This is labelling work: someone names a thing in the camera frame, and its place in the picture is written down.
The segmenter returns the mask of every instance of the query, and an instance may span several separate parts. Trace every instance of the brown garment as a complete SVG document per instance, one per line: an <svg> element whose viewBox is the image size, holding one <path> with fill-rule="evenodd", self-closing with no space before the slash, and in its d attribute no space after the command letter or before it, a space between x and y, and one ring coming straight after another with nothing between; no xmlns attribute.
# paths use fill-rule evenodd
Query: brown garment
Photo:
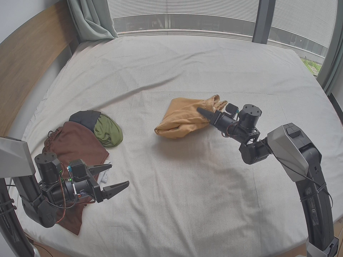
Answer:
<svg viewBox="0 0 343 257"><path fill-rule="evenodd" d="M66 167L69 162L82 159L87 166L103 164L109 153L101 145L94 133L76 122L65 122L44 142L44 152L54 152L64 167L63 178L69 178ZM86 203L90 197L81 199L79 203ZM82 224L82 211L85 205L76 204L66 210L64 219L59 224L72 233L78 235ZM63 210L58 209L57 216L62 217Z"/></svg>
<svg viewBox="0 0 343 257"><path fill-rule="evenodd" d="M209 124L209 120L197 112L197 107L215 112L222 110L227 101L220 101L219 95L207 100L175 98L170 102L169 108L162 122L155 128L157 135L167 138L180 138L188 133L202 129Z"/></svg>

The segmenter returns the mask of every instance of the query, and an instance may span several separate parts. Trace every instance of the green grass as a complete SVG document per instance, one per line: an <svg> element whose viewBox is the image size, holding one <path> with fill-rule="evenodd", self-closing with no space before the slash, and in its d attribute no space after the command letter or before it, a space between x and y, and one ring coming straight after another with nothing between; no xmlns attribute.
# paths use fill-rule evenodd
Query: green grass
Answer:
<svg viewBox="0 0 343 257"><path fill-rule="evenodd" d="M321 65L317 64L316 62L310 61L310 60L306 60L303 58L300 58L302 60L302 62L304 63L304 65L308 68L308 70L312 73L315 74L313 72L313 70L311 70L310 66L314 67L318 72L320 71Z"/></svg>

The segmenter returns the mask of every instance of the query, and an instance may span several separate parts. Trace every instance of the curtain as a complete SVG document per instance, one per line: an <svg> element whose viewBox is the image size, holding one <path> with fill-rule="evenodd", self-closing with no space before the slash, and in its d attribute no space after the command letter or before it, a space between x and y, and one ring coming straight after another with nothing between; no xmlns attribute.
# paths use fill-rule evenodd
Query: curtain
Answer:
<svg viewBox="0 0 343 257"><path fill-rule="evenodd" d="M328 54L323 66L317 76L317 81L327 95L331 94L332 88L343 66L343 0L337 0L336 24L333 30L332 39Z"/></svg>
<svg viewBox="0 0 343 257"><path fill-rule="evenodd" d="M107 0L67 0L67 2L82 41L118 37Z"/></svg>

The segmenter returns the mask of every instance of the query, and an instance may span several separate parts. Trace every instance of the tan folded pants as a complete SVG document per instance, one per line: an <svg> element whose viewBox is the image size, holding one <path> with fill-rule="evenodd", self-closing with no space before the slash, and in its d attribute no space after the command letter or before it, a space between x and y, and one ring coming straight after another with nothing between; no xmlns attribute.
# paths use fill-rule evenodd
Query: tan folded pants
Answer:
<svg viewBox="0 0 343 257"><path fill-rule="evenodd" d="M155 128L155 133L167 138L181 138L209 124L209 120L197 112L198 107L215 112L221 111L226 104L227 101L220 101L219 95L203 100L175 98L170 102L162 122Z"/></svg>

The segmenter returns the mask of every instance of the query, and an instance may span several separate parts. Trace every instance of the white bed sheet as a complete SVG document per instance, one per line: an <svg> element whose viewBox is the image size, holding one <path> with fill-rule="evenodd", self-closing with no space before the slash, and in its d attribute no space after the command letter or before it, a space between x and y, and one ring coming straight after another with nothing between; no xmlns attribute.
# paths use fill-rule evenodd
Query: white bed sheet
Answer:
<svg viewBox="0 0 343 257"><path fill-rule="evenodd" d="M259 106L260 138L281 124L301 127L323 155L333 219L343 215L343 128L293 51L222 38L142 36L80 45L23 138L34 157L48 131L71 114L103 111L124 136L108 149L114 164L106 185L129 180L130 186L88 205L79 236L59 225L45 229L18 203L24 231L87 257L274 256L303 243L296 186L273 157L246 165L239 143L213 127L177 140L154 133L171 99L214 94L240 108Z"/></svg>

